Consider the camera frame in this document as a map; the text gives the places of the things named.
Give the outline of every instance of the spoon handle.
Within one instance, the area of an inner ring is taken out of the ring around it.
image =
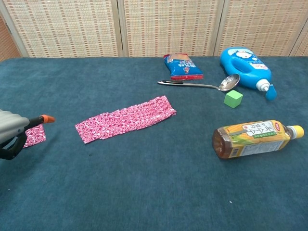
[[[196,87],[196,88],[215,88],[219,90],[219,87],[207,84],[196,84],[196,83],[184,83],[183,81],[178,80],[162,80],[158,81],[158,84],[170,85],[170,86],[182,86],[182,87]]]

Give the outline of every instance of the woven screen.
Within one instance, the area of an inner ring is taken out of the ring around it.
[[[221,0],[124,0],[128,55],[213,55]]]
[[[244,46],[258,55],[288,56],[307,13],[308,0],[226,0],[214,55]]]
[[[308,56],[308,22],[302,30],[291,52],[292,56]]]
[[[4,0],[30,57],[118,56],[110,0]]]
[[[20,57],[20,54],[3,19],[0,17],[0,61],[15,57]]]

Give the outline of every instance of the pink patterned fabric strip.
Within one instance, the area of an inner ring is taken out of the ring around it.
[[[24,144],[24,148],[41,143],[46,140],[45,130],[42,124],[28,129],[26,131],[27,140]]]
[[[175,115],[166,96],[87,119],[75,127],[84,143],[152,126]]]

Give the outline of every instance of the yellow bottle cap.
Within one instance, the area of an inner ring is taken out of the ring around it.
[[[302,138],[304,136],[305,132],[304,132],[304,129],[301,126],[294,125],[292,127],[294,127],[294,129],[296,131],[296,139]]]

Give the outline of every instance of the plastic bottle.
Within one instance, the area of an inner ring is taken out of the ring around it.
[[[220,62],[228,75],[240,75],[241,85],[266,91],[267,100],[277,97],[274,85],[270,84],[271,71],[251,50],[245,47],[227,48],[222,52]]]
[[[237,124],[214,131],[212,145],[223,159],[280,150],[304,136],[301,126],[284,126],[276,120]]]

